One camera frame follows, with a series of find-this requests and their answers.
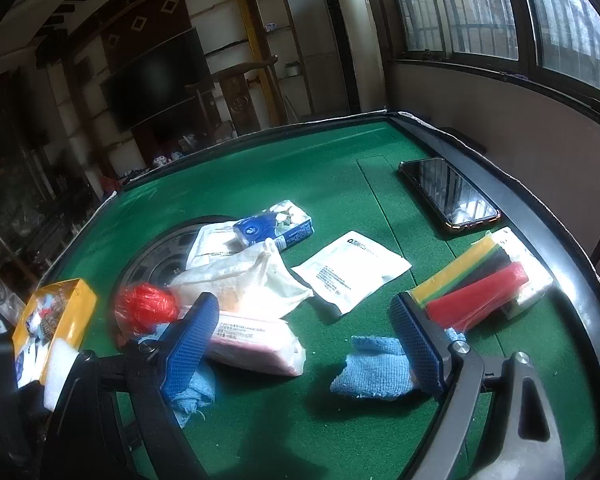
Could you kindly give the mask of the blue Vinda tissue pack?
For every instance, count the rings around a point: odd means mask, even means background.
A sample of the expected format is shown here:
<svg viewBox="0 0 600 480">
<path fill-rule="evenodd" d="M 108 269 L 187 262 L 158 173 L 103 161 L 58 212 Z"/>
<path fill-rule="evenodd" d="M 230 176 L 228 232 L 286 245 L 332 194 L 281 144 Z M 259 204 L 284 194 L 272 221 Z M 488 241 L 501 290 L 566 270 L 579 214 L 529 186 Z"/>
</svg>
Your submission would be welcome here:
<svg viewBox="0 0 600 480">
<path fill-rule="evenodd" d="M 245 247 L 270 238 L 283 252 L 314 233 L 312 218 L 291 200 L 282 200 L 260 214 L 238 220 L 233 230 Z"/>
</svg>

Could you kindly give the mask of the red mesh ball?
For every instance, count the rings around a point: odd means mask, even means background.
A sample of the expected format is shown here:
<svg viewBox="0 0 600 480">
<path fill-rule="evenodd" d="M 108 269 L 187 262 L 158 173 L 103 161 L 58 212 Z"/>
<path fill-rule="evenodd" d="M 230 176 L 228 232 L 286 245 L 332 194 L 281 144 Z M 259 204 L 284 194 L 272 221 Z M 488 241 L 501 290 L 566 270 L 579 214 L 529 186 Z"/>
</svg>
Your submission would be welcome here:
<svg viewBox="0 0 600 480">
<path fill-rule="evenodd" d="M 114 302 L 114 318 L 128 337 L 152 334 L 158 325 L 178 319 L 178 305 L 165 289 L 140 283 L 120 289 Z"/>
</svg>

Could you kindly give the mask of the white flat sachet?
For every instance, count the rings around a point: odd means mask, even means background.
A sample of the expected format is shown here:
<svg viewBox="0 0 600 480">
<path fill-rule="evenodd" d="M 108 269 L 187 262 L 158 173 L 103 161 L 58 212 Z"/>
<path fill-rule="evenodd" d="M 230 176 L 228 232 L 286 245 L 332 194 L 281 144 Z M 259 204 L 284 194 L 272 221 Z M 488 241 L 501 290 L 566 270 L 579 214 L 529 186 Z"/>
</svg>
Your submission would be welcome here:
<svg viewBox="0 0 600 480">
<path fill-rule="evenodd" d="M 411 267 L 396 252 L 349 231 L 292 270 L 321 300 L 345 315 Z"/>
</svg>

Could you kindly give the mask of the light blue towel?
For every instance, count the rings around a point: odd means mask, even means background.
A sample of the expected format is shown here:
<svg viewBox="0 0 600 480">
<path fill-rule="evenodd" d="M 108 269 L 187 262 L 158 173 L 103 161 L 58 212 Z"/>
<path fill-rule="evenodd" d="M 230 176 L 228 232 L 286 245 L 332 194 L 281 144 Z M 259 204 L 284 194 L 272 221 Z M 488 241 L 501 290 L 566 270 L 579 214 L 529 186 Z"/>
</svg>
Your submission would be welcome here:
<svg viewBox="0 0 600 480">
<path fill-rule="evenodd" d="M 180 427 L 184 428 L 193 415 L 204 419 L 202 411 L 214 403 L 215 393 L 216 381 L 212 369 L 206 361 L 201 361 L 188 386 L 168 401 Z"/>
</svg>

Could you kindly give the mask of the yellow storage box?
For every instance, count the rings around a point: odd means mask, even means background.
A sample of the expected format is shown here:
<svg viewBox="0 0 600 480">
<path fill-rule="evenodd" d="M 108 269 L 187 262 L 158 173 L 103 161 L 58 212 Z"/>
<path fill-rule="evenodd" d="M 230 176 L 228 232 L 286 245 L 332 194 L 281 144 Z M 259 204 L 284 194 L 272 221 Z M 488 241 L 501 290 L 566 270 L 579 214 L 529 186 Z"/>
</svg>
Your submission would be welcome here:
<svg viewBox="0 0 600 480">
<path fill-rule="evenodd" d="M 80 278 L 39 288 L 29 299 L 12 335 L 17 386 L 43 387 L 43 406 L 52 412 L 94 313 L 97 297 Z"/>
</svg>

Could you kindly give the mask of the black smartphone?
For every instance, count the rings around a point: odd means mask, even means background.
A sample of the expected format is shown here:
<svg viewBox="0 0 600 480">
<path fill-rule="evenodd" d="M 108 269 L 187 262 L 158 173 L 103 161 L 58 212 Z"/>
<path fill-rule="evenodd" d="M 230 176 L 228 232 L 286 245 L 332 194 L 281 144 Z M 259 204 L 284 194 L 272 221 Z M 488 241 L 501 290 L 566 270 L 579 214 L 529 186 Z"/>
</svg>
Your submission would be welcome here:
<svg viewBox="0 0 600 480">
<path fill-rule="evenodd" d="M 404 160 L 398 173 L 449 232 L 478 230 L 501 219 L 498 207 L 442 157 Z"/>
</svg>

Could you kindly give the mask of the small light blue cloth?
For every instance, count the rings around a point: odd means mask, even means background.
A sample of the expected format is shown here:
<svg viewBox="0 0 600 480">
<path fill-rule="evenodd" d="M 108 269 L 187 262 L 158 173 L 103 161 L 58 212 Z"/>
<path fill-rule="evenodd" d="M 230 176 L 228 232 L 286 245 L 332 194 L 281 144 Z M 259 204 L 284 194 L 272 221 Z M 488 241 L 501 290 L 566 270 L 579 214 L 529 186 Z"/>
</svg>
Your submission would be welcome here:
<svg viewBox="0 0 600 480">
<path fill-rule="evenodd" d="M 330 384 L 331 393 L 393 401 L 420 390 L 398 338 L 354 336 L 352 348 L 342 372 Z"/>
</svg>

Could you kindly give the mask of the wooden chair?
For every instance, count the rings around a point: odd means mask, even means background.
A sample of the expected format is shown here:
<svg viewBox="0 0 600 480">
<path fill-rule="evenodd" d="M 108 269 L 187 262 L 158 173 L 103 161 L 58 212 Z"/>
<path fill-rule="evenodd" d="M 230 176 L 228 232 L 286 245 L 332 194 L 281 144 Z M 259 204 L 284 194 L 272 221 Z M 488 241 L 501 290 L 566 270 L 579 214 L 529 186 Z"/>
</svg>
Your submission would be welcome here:
<svg viewBox="0 0 600 480">
<path fill-rule="evenodd" d="M 207 136 L 214 144 L 219 144 L 228 140 L 243 136 L 244 134 L 253 133 L 261 129 L 260 122 L 254 108 L 246 73 L 253 70 L 263 70 L 268 80 L 274 84 L 274 105 L 277 105 L 276 100 L 282 98 L 277 84 L 274 66 L 278 61 L 277 55 L 271 55 L 264 61 L 239 63 L 224 70 L 219 70 L 198 84 L 186 84 L 184 89 L 194 96 L 200 103 L 202 114 L 204 115 L 204 123 L 207 127 Z M 219 122 L 215 125 L 211 119 L 202 96 L 200 88 L 205 84 L 218 84 L 222 90 L 222 96 L 230 112 L 229 122 Z"/>
</svg>

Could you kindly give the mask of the standing air conditioner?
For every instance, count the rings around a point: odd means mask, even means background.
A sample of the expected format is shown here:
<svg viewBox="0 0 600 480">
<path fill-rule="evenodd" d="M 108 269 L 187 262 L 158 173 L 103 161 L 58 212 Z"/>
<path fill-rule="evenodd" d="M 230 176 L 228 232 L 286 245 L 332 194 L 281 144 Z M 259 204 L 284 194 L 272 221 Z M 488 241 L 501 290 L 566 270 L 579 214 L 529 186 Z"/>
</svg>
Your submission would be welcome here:
<svg viewBox="0 0 600 480">
<path fill-rule="evenodd" d="M 386 107 L 386 82 L 370 0 L 324 0 L 336 44 L 348 109 Z"/>
</svg>

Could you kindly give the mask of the red yellow sponge pack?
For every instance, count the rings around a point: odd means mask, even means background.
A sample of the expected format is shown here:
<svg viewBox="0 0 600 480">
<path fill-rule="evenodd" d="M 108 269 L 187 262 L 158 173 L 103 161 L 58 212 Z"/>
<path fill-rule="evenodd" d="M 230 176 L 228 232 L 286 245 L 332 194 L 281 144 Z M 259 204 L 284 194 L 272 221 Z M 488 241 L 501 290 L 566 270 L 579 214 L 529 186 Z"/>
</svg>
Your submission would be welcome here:
<svg viewBox="0 0 600 480">
<path fill-rule="evenodd" d="M 432 322 L 465 333 L 529 283 L 530 272 L 517 254 L 523 247 L 509 228 L 488 233 L 410 295 Z"/>
</svg>

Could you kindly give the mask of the round mahjong table console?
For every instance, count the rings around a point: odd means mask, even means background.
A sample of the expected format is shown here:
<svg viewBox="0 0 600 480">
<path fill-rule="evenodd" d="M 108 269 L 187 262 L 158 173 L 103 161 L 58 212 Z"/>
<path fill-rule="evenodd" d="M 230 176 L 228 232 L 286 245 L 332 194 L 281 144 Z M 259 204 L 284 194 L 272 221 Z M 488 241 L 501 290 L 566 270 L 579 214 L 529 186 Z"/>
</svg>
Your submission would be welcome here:
<svg viewBox="0 0 600 480">
<path fill-rule="evenodd" d="M 185 270 L 186 261 L 199 231 L 208 224 L 235 221 L 214 214 L 196 217 L 172 226 L 150 240 L 118 275 L 114 292 L 137 283 L 164 287 Z"/>
</svg>

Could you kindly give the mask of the white paper packet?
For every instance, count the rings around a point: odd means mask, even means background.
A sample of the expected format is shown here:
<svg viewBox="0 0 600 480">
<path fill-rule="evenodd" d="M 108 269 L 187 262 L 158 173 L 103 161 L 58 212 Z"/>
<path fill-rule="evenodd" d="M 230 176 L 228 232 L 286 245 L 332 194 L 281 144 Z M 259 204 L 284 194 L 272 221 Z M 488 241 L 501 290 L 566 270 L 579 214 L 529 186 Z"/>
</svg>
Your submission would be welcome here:
<svg viewBox="0 0 600 480">
<path fill-rule="evenodd" d="M 241 252 L 244 245 L 234 231 L 235 221 L 210 223 L 203 226 L 190 248 L 185 269 L 206 266 Z"/>
</svg>

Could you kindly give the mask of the white plastic bag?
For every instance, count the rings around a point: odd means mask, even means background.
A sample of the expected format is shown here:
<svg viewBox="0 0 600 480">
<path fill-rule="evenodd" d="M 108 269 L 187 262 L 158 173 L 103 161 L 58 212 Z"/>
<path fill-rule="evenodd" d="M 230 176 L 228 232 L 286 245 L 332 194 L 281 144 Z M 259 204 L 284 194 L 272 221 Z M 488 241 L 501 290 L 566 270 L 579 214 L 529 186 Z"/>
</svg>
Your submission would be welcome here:
<svg viewBox="0 0 600 480">
<path fill-rule="evenodd" d="M 248 318 L 283 318 L 313 296 L 312 289 L 287 270 L 270 238 L 178 274 L 169 290 L 183 309 L 203 292 L 210 292 L 221 310 Z"/>
</svg>

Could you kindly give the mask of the black television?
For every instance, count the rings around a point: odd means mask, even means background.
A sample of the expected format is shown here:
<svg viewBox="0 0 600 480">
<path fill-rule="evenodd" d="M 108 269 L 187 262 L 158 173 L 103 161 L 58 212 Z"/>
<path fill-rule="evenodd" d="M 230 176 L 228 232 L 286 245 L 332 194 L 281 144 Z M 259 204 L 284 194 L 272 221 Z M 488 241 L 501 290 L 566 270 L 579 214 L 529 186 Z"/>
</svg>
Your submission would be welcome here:
<svg viewBox="0 0 600 480">
<path fill-rule="evenodd" d="M 119 130 L 130 130 L 213 86 L 196 28 L 166 40 L 101 85 Z"/>
</svg>

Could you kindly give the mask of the pink wet wipes pack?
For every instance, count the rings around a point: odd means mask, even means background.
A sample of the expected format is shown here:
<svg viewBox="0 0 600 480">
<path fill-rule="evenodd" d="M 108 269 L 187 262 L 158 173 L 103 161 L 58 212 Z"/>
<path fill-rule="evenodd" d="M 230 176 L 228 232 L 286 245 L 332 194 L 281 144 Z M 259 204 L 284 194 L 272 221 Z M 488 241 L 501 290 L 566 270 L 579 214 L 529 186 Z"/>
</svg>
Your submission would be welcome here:
<svg viewBox="0 0 600 480">
<path fill-rule="evenodd" d="M 206 357 L 250 372 L 299 377 L 306 350 L 281 318 L 248 318 L 221 311 Z"/>
</svg>

